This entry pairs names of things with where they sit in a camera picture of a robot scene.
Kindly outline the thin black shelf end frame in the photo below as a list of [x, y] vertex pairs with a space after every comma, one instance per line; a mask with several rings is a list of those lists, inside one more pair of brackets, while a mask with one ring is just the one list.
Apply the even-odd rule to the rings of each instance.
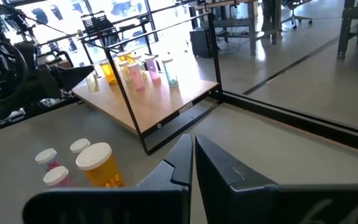
[[[123, 36], [123, 34], [124, 34], [126, 31], [135, 29], [135, 28], [137, 28], [137, 27], [141, 27], [142, 30], [141, 30], [140, 34], [134, 34], [132, 37], [133, 37], [133, 38], [136, 37], [136, 40], [135, 40], [135, 41], [138, 41], [138, 40], [139, 40], [140, 42], [143, 41], [144, 44], [147, 46], [147, 49], [148, 49], [148, 51], [149, 51], [149, 55], [151, 55], [151, 54], [152, 54], [152, 51], [151, 51], [151, 47], [150, 47], [150, 40], [149, 40], [149, 38], [148, 38], [147, 36], [139, 37], [139, 38], [138, 38], [138, 36], [143, 35], [143, 34], [145, 34], [145, 33], [147, 32], [147, 31], [146, 31], [146, 28], [145, 28], [145, 25], [148, 24], [148, 23], [152, 23], [153, 20], [148, 19], [148, 18], [146, 18], [146, 17], [143, 18], [143, 19], [141, 19], [140, 17], [138, 17], [138, 20], [139, 20], [139, 23], [138, 23], [138, 24], [131, 24], [131, 25], [128, 25], [128, 26], [122, 26], [122, 27], [120, 27], [119, 29], [116, 29], [116, 30], [118, 31], [120, 41], [117, 42], [117, 43], [115, 43], [115, 44], [118, 44], [118, 43], [120, 43], [120, 42], [122, 42], [122, 41], [126, 41], [126, 39], [124, 39], [124, 36]], [[85, 51], [85, 54], [86, 54], [86, 56], [87, 56], [87, 58], [88, 58], [90, 64], [93, 64], [93, 60], [92, 60], [91, 55], [90, 55], [90, 53], [89, 53], [89, 51], [88, 51], [88, 45], [90, 45], [90, 46], [92, 46], [92, 47], [96, 47], [96, 48], [98, 48], [98, 46], [94, 43], [94, 41], [89, 42], [89, 41], [86, 41], [86, 40], [81, 40], [81, 38], [79, 38], [79, 40], [80, 40], [80, 42], [82, 43], [82, 46], [83, 46], [84, 51]]]
[[134, 114], [134, 110], [132, 109], [130, 100], [128, 98], [128, 94], [124, 89], [123, 83], [121, 81], [120, 77], [117, 78], [118, 86], [121, 91], [121, 95], [124, 99], [124, 102], [126, 104], [127, 110], [130, 114], [132, 123], [135, 127], [135, 133], [139, 138], [139, 141], [141, 143], [141, 146], [143, 148], [143, 151], [146, 155], [151, 156], [152, 154], [156, 153], [159, 149], [161, 149], [164, 145], [166, 145], [168, 142], [173, 140], [175, 137], [177, 137], [179, 134], [181, 134], [183, 131], [188, 129], [190, 126], [197, 123], [199, 120], [203, 119], [207, 114], [212, 112], [215, 108], [220, 106], [220, 104], [223, 103], [223, 89], [222, 89], [222, 81], [221, 81], [221, 73], [220, 73], [220, 67], [219, 67], [219, 59], [218, 59], [218, 50], [217, 50], [217, 44], [216, 44], [216, 34], [214, 31], [214, 19], [213, 19], [213, 13], [207, 12], [205, 14], [200, 15], [201, 17], [206, 16], [208, 18], [208, 27], [211, 31], [210, 33], [210, 39], [212, 41], [212, 50], [213, 50], [213, 60], [214, 60], [214, 69], [215, 69], [215, 75], [216, 75], [216, 84], [214, 84], [211, 88], [208, 88], [204, 93], [195, 96], [194, 99], [190, 101], [193, 105], [197, 105], [200, 101], [203, 101], [205, 98], [210, 97], [213, 99], [216, 99], [217, 102], [210, 106], [208, 109], [204, 110], [202, 113], [200, 113], [198, 116], [194, 117], [191, 121], [186, 123], [182, 128], [178, 129], [171, 135], [169, 135], [167, 138], [165, 138], [160, 143], [156, 144], [151, 149], [147, 148], [145, 138], [149, 137], [151, 134], [156, 132], [158, 129], [160, 129], [162, 126], [166, 125], [167, 123], [171, 122], [175, 118], [177, 118], [180, 115], [180, 110], [174, 110], [171, 114], [164, 116], [160, 121], [157, 121], [153, 125], [151, 125], [150, 128], [146, 129], [145, 131], [142, 131], [139, 127], [139, 124], [136, 120], [136, 116]]

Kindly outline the wooden shelf board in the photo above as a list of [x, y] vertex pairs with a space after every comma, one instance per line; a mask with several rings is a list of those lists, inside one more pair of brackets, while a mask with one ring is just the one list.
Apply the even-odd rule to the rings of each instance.
[[[145, 88], [137, 91], [134, 86], [124, 86], [128, 94], [136, 120], [142, 131], [160, 121], [164, 116], [171, 114], [174, 110], [181, 109], [195, 96], [204, 93], [216, 82], [201, 80], [193, 76], [180, 77], [178, 85], [170, 87], [165, 77], [160, 83], [147, 81]], [[135, 133], [130, 114], [118, 85], [109, 85], [104, 78], [99, 79], [99, 91], [90, 93], [84, 84], [73, 89], [74, 94], [112, 117], [119, 124]]]

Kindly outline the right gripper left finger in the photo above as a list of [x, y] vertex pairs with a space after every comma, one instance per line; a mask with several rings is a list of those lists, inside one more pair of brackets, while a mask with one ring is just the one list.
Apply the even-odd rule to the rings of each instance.
[[189, 224], [193, 178], [193, 140], [184, 134], [160, 164], [137, 184], [146, 191], [141, 224]]

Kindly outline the light blue pill bottle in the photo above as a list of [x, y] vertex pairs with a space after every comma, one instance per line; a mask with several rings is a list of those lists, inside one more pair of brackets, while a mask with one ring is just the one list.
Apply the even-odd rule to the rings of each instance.
[[163, 68], [165, 70], [165, 75], [170, 87], [178, 85], [178, 78], [175, 71], [175, 64], [171, 57], [165, 57], [161, 59]]

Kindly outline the large orange pill bottle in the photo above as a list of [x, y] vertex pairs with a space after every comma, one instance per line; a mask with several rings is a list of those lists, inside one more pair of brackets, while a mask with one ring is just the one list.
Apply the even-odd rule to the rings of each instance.
[[76, 158], [76, 165], [95, 187], [125, 186], [112, 149], [106, 142], [92, 144], [80, 152]]
[[133, 55], [131, 51], [122, 51], [116, 54], [120, 62], [127, 61], [128, 63], [134, 63]]
[[104, 77], [106, 79], [106, 81], [110, 84], [110, 85], [115, 85], [117, 84], [117, 79], [116, 79], [116, 74], [114, 73], [112, 66], [109, 62], [109, 60], [102, 60], [99, 63], [103, 73], [104, 73]]

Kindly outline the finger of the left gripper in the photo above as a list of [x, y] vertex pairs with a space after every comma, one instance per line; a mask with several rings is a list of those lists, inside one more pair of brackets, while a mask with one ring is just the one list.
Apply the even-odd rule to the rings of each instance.
[[66, 91], [71, 91], [93, 71], [94, 67], [92, 65], [73, 68], [52, 65], [52, 77], [56, 79], [58, 87]]

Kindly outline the black computer case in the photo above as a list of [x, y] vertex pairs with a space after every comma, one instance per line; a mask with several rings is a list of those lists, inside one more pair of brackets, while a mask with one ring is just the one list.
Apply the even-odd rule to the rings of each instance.
[[198, 27], [190, 31], [190, 41], [195, 57], [211, 58], [213, 56], [209, 29]]

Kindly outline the grey table mat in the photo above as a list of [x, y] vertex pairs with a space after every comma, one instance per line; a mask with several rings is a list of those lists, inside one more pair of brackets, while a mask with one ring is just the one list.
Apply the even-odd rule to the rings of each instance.
[[[222, 104], [187, 130], [203, 134], [254, 170], [280, 184], [358, 184], [358, 151]], [[81, 138], [111, 145], [127, 186], [137, 185], [171, 150], [148, 156], [138, 138], [106, 114], [72, 104], [0, 129], [0, 224], [21, 224], [24, 204], [44, 191], [35, 157], [54, 148], [76, 186], [88, 181], [70, 145]]]

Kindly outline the grey metal table frame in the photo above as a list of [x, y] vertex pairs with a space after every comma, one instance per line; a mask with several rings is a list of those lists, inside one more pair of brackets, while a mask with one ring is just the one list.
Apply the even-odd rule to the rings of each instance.
[[358, 44], [358, 0], [345, 0], [337, 48], [338, 60], [344, 60], [348, 42], [353, 37], [357, 37]]

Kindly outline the blue bottle with red pills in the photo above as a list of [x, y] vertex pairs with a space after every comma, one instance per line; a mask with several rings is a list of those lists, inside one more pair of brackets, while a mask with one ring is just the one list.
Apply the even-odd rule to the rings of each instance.
[[74, 154], [79, 154], [80, 152], [82, 152], [84, 149], [86, 149], [90, 145], [91, 145], [91, 143], [88, 139], [81, 138], [71, 144], [70, 151]]

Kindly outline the small white cap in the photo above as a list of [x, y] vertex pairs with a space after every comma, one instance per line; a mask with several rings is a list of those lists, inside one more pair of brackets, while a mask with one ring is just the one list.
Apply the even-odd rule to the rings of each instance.
[[61, 166], [57, 151], [53, 148], [45, 149], [38, 153], [35, 157], [35, 161], [42, 166], [45, 172]]

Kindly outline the black mesh crate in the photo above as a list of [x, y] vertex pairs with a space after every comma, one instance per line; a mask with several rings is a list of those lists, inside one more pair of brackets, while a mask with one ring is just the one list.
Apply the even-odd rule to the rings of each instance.
[[100, 40], [103, 46], [120, 41], [118, 31], [108, 20], [104, 11], [81, 16], [85, 35], [81, 40], [89, 42]]

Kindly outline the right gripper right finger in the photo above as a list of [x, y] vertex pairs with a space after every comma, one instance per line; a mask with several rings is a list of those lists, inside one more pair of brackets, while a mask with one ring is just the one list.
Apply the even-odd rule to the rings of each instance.
[[195, 139], [196, 173], [208, 224], [268, 224], [275, 182], [204, 135]]

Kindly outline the white shelf label sticker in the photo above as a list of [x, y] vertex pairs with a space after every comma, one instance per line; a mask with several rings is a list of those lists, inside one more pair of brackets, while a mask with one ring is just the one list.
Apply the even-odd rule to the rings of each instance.
[[188, 111], [190, 108], [193, 107], [193, 103], [189, 102], [185, 106], [183, 106], [181, 109], [178, 110], [180, 114], [183, 114], [184, 112]]

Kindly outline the black table frame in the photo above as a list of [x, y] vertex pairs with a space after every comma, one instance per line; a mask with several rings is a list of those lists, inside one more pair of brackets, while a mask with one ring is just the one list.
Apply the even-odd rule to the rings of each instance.
[[350, 128], [312, 115], [280, 108], [223, 90], [223, 103], [287, 124], [308, 133], [330, 139], [358, 150], [358, 129]]

